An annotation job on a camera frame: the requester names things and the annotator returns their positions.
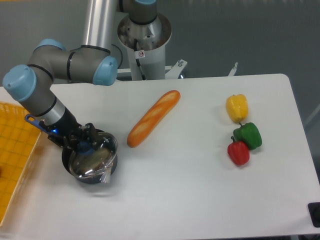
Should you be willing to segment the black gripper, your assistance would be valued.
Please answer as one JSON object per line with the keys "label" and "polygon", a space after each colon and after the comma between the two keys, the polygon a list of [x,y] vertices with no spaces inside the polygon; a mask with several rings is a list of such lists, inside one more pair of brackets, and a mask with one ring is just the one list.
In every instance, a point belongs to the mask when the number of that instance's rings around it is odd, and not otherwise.
{"label": "black gripper", "polygon": [[81,126],[67,108],[62,117],[51,128],[52,130],[48,134],[48,139],[61,148],[75,149],[72,134],[78,128],[80,130],[81,141],[89,144],[93,149],[98,148],[99,135],[95,126],[92,123]]}

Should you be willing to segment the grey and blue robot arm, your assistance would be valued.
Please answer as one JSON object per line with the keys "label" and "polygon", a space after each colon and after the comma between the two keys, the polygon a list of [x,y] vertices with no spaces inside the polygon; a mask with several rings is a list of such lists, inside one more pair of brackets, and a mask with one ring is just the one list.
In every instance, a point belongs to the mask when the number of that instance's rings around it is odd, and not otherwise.
{"label": "grey and blue robot arm", "polygon": [[55,79],[101,86],[111,86],[116,81],[118,63],[110,48],[118,11],[128,13],[131,22],[142,26],[153,23],[158,16],[154,0],[90,0],[78,50],[67,51],[60,42],[44,39],[27,64],[13,67],[3,78],[5,90],[60,147],[76,149],[80,142],[92,148],[98,145],[95,127],[91,123],[80,125],[50,88]]}

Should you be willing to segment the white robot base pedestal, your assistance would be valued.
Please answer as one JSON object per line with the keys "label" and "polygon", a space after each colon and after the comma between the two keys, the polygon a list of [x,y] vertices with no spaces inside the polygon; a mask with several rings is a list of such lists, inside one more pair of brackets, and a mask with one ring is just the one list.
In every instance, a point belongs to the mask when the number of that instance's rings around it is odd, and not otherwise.
{"label": "white robot base pedestal", "polygon": [[158,13],[155,20],[146,25],[136,24],[126,16],[118,25],[117,35],[127,50],[133,81],[165,78],[166,44],[172,27],[164,15]]}

